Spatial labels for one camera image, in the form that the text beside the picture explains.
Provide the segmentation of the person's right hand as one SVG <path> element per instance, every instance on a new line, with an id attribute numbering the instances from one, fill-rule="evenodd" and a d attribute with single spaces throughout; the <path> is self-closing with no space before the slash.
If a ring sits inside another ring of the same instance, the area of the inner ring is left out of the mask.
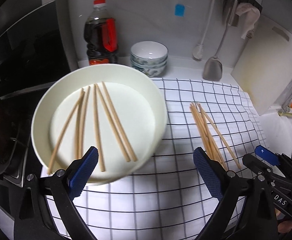
<path id="1" fill-rule="evenodd" d="M 275 214 L 277 216 L 278 233 L 280 235 L 292 235 L 292 220 L 289 217 L 275 209 Z"/>

